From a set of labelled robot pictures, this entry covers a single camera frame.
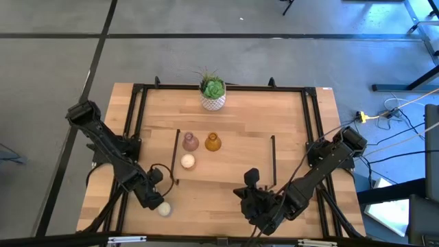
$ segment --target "amber glass bottle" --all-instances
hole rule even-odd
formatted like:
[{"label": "amber glass bottle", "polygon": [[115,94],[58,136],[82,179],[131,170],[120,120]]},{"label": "amber glass bottle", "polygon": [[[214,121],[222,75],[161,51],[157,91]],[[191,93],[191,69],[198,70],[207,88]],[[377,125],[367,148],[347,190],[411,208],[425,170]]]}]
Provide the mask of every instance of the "amber glass bottle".
[{"label": "amber glass bottle", "polygon": [[217,133],[210,132],[207,135],[207,139],[204,142],[204,145],[209,151],[218,151],[221,148],[221,139],[218,137]]}]

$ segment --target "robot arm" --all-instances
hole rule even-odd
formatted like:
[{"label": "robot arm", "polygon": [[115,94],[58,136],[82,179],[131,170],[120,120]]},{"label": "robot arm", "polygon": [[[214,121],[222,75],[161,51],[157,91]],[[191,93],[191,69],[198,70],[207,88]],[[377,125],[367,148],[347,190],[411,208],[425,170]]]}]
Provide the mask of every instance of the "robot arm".
[{"label": "robot arm", "polygon": [[310,150],[320,162],[302,178],[286,184],[282,194],[257,189],[259,171],[255,168],[244,174],[247,187],[234,189],[241,198],[241,212],[250,224],[256,225],[266,235],[271,235],[283,221],[294,220],[309,205],[316,186],[346,159],[361,156],[367,140],[353,129],[340,130],[332,142],[323,140]]},{"label": "robot arm", "polygon": [[156,191],[155,184],[163,179],[159,169],[145,172],[142,167],[123,153],[130,145],[123,137],[115,135],[102,121],[95,102],[87,101],[72,106],[66,118],[71,126],[81,130],[90,138],[97,150],[112,164],[117,182],[126,191],[133,191],[143,208],[151,210],[164,200]]}]

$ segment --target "white planter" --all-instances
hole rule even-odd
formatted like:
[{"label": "white planter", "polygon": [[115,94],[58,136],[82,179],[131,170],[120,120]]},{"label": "white planter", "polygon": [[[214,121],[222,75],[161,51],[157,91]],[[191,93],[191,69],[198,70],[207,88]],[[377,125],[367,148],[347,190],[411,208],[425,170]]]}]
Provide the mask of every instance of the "white planter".
[{"label": "white planter", "polygon": [[218,99],[209,99],[206,98],[203,93],[200,91],[200,96],[201,96],[201,105],[206,109],[206,110],[219,110],[221,109],[224,104],[226,103],[226,85],[223,84],[224,87],[224,95],[221,96]]}]

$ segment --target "concrete floor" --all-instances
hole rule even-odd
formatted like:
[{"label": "concrete floor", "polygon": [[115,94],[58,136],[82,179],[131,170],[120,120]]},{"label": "concrete floor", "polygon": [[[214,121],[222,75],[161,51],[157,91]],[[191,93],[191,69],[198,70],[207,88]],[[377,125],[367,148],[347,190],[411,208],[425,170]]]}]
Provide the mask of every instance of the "concrete floor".
[{"label": "concrete floor", "polygon": [[[431,11],[426,0],[410,2],[420,19]],[[109,5],[109,0],[3,0],[0,32],[101,32]],[[285,6],[274,0],[120,1],[110,33],[404,34],[413,25],[398,2],[296,0],[282,17]],[[436,28],[426,28],[434,45]],[[0,142],[29,159],[26,165],[0,165],[0,239],[32,234],[68,128],[64,116],[80,96],[96,44],[94,39],[0,39]],[[237,84],[262,85],[274,77],[278,85],[332,87],[340,120],[346,121],[357,110],[374,115],[392,97],[373,93],[370,85],[409,83],[434,63],[418,40],[107,40],[90,99],[105,113],[115,82],[152,83],[157,75],[162,83],[196,83],[192,71],[204,66]],[[439,104],[437,95],[421,102]],[[404,111],[414,125],[423,122],[422,106],[412,104]],[[358,128],[375,143],[407,128],[404,122],[391,124],[388,131],[373,122]],[[92,157],[85,143],[79,134],[49,226],[51,235],[75,230]],[[369,159],[423,148],[416,138]],[[424,165],[418,155],[378,163],[373,169],[400,183],[423,177]],[[367,176],[361,163],[355,172]],[[374,226],[367,224],[366,230],[372,232]]]}]

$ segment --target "white sphere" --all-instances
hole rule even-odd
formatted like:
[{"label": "white sphere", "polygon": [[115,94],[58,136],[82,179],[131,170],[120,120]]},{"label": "white sphere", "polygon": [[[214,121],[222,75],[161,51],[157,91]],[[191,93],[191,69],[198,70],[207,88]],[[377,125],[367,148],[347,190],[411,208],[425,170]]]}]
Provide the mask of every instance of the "white sphere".
[{"label": "white sphere", "polygon": [[195,157],[192,154],[185,154],[181,157],[180,163],[183,168],[190,169],[195,165]]},{"label": "white sphere", "polygon": [[159,215],[166,217],[171,213],[171,205],[167,202],[162,202],[162,204],[157,207],[157,211]]}]

